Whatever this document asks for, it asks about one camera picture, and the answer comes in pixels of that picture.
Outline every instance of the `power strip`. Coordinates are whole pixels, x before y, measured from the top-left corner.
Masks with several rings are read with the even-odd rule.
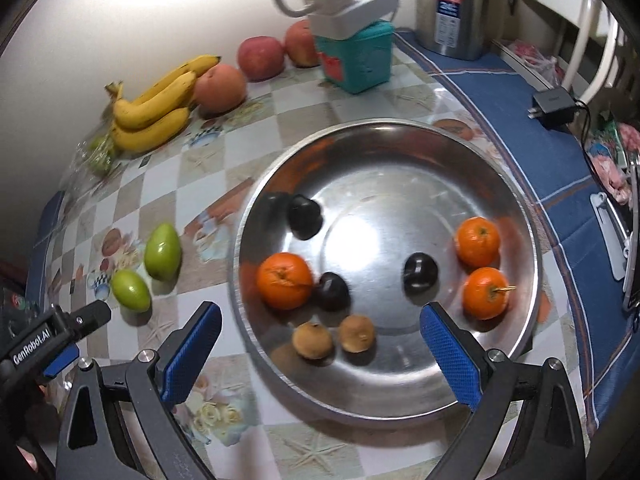
[[[399,0],[303,0],[313,6],[308,15],[311,33],[346,40],[376,20],[396,12]]]

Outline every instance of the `screw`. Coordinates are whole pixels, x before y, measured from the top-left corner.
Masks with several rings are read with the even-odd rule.
[[[554,370],[562,370],[562,361],[556,357],[550,357],[546,360],[546,362],[551,366]]]
[[[148,363],[156,356],[156,353],[153,350],[143,350],[138,354],[138,361],[143,363]]]
[[[504,352],[502,350],[498,350],[497,348],[491,348],[491,350],[489,350],[486,354],[489,356],[489,361],[491,361],[492,363],[501,363],[507,358]]]
[[[90,357],[81,357],[78,359],[78,368],[88,370],[94,364],[94,360]]]

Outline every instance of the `apple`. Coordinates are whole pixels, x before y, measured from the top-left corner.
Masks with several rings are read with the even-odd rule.
[[[244,40],[238,48],[238,66],[249,81],[264,81],[284,70],[284,48],[271,36]]]
[[[287,29],[284,36],[284,50],[295,66],[308,68],[318,66],[314,35],[309,29],[309,20],[300,20]]]
[[[246,98],[246,79],[236,67],[219,63],[196,81],[193,97],[207,114],[222,114]]]

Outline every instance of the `white cable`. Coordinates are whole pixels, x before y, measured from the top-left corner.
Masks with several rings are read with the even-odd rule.
[[[398,7],[391,13],[391,17],[389,18],[389,23],[393,23],[396,18],[396,14],[398,13]]]
[[[578,73],[578,68],[580,67],[587,42],[589,41],[591,26],[593,25],[593,20],[596,18],[596,11],[600,8],[600,6],[597,5],[599,1],[600,0],[586,0],[586,7],[582,9],[582,13],[580,14],[578,38],[575,40],[574,51],[571,54],[569,66],[566,68],[564,79],[562,80],[562,87],[565,90],[571,89],[575,75]]]
[[[306,16],[309,13],[316,10],[317,8],[315,4],[310,4],[306,6],[304,9],[293,10],[284,2],[284,0],[273,0],[273,1],[275,2],[276,6],[280,9],[280,12],[282,12],[283,14],[286,14],[287,16],[290,16],[291,18],[300,18],[302,16]]]
[[[589,104],[589,101],[591,101],[595,97],[595,95],[600,91],[605,81],[607,80],[607,76],[609,75],[609,71],[611,70],[611,65],[613,64],[614,54],[616,53],[618,29],[618,22],[610,14],[609,32],[607,34],[607,41],[604,44],[604,51],[602,53],[602,59],[600,60],[600,66],[598,67],[596,75],[593,77],[593,81],[591,81],[587,89],[580,96],[580,101],[582,101],[586,105]]]

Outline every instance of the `plastic bag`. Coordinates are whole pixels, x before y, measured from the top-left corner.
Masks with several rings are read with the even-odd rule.
[[[622,144],[628,152],[640,152],[640,132],[626,123],[618,123]]]
[[[511,43],[508,49],[518,56],[529,70],[539,73],[553,87],[562,84],[564,73],[555,57],[545,57],[534,45],[521,40]]]
[[[631,187],[623,172],[626,168],[626,156],[618,125],[608,112],[600,113],[596,124],[599,128],[587,136],[587,154],[602,185],[616,202],[625,205],[631,198]]]
[[[74,202],[95,188],[115,167],[118,150],[109,135],[109,126],[110,121],[105,120],[76,147],[60,187],[66,201]]]

